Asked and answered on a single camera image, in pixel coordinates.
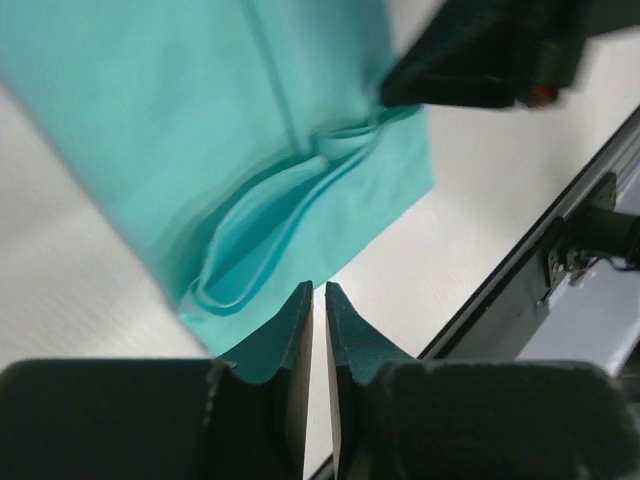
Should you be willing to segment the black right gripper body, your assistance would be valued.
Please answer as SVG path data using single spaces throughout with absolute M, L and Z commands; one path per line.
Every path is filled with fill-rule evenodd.
M 572 85 L 587 40 L 588 1 L 526 1 L 519 15 L 519 101 L 554 104 Z

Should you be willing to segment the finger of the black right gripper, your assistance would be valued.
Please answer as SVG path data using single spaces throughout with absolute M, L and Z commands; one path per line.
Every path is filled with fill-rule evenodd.
M 543 1 L 445 1 L 379 87 L 388 107 L 545 105 L 535 78 Z

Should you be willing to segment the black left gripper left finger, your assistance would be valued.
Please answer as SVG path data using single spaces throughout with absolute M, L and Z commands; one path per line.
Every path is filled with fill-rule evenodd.
M 1 374 L 5 479 L 299 479 L 313 287 L 215 359 L 31 359 Z

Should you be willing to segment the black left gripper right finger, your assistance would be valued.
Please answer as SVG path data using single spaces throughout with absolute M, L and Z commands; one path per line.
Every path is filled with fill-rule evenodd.
M 635 479 L 639 419 L 572 361 L 413 358 L 325 290 L 338 479 Z

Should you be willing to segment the teal green t shirt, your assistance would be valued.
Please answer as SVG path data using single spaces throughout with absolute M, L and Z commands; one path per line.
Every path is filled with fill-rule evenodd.
M 1 78 L 213 354 L 432 187 L 382 1 L 5 1 Z

